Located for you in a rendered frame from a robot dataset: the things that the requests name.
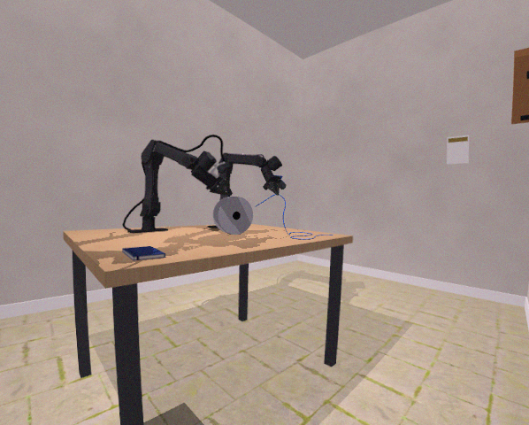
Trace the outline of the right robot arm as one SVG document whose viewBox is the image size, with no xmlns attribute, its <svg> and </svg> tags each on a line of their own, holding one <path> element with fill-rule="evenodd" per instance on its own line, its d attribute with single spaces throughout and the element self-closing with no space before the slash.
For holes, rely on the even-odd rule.
<svg viewBox="0 0 529 425">
<path fill-rule="evenodd" d="M 154 151 L 153 151 L 154 150 Z M 160 213 L 161 202 L 157 194 L 157 176 L 159 165 L 163 162 L 164 156 L 170 158 L 187 169 L 191 169 L 191 175 L 201 181 L 217 160 L 208 152 L 203 151 L 199 156 L 184 154 L 184 152 L 174 149 L 158 141 L 151 140 L 142 152 L 141 158 L 145 169 L 145 195 L 142 202 L 142 230 L 131 231 L 129 233 L 145 233 L 168 231 L 168 228 L 155 228 L 155 217 Z M 153 153 L 153 154 L 152 154 Z M 161 155 L 159 155 L 161 154 Z M 163 155 L 163 156 L 162 156 Z M 191 155 L 191 156 L 189 156 Z M 153 165 L 153 163 L 155 165 Z M 160 230 L 163 229 L 163 230 Z"/>
</svg>

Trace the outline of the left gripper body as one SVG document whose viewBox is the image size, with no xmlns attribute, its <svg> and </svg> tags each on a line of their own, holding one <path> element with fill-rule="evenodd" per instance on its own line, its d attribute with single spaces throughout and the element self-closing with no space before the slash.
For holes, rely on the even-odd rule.
<svg viewBox="0 0 529 425">
<path fill-rule="evenodd" d="M 276 175 L 273 175 L 272 172 L 267 172 L 267 173 L 265 173 L 265 175 L 264 175 L 264 179 L 265 179 L 266 183 L 265 183 L 265 185 L 263 186 L 264 189 L 268 190 L 268 189 L 267 189 L 267 186 L 269 185 L 269 183 L 270 183 L 271 181 L 272 181 L 272 182 L 281 182 L 281 181 L 282 181 L 281 178 L 282 178 L 282 176 L 279 177 L 278 175 L 277 175 L 277 176 L 276 176 Z"/>
</svg>

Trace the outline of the grey disc with black centre hole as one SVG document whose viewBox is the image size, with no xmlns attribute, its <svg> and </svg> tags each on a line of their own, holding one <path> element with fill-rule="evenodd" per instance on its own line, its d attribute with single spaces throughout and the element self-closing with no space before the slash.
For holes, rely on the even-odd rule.
<svg viewBox="0 0 529 425">
<path fill-rule="evenodd" d="M 217 202 L 213 219 L 219 230 L 231 235 L 239 235 L 250 227 L 253 210 L 243 197 L 224 197 Z"/>
</svg>

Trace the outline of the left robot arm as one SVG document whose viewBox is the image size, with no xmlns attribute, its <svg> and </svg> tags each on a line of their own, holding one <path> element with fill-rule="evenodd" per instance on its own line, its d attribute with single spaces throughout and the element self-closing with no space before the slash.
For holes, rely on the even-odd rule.
<svg viewBox="0 0 529 425">
<path fill-rule="evenodd" d="M 223 158 L 226 162 L 232 162 L 229 163 L 230 167 L 225 168 L 224 170 L 219 171 L 219 177 L 222 178 L 221 182 L 226 180 L 227 184 L 230 188 L 230 174 L 233 170 L 233 164 L 242 164 L 242 165 L 252 165 L 252 166 L 258 166 L 261 168 L 261 172 L 263 175 L 267 172 L 276 171 L 278 168 L 282 166 L 280 160 L 273 156 L 269 160 L 266 161 L 265 158 L 261 156 L 242 156 L 242 155 L 234 155 L 229 153 L 224 153 Z M 272 170 L 271 170 L 272 169 Z M 227 171 L 227 172 L 226 172 Z M 286 184 L 281 181 L 280 182 L 280 189 L 285 189 Z"/>
</svg>

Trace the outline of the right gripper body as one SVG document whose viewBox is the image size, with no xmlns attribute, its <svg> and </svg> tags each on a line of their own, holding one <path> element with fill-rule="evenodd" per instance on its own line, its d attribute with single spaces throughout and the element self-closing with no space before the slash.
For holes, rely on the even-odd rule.
<svg viewBox="0 0 529 425">
<path fill-rule="evenodd" d="M 223 163 L 220 163 L 220 164 L 214 164 L 214 167 L 212 168 L 211 172 L 207 172 L 207 174 L 204 176 L 204 178 L 200 181 L 202 182 L 203 184 L 205 184 L 206 186 L 206 189 L 210 189 L 211 191 L 219 191 L 219 189 L 221 188 L 222 186 L 222 178 L 219 177 L 218 175 L 214 174 L 216 168 L 219 166 L 219 165 L 222 165 L 222 164 L 225 164 L 225 162 Z M 217 184 L 219 184 L 219 186 L 217 186 Z"/>
</svg>

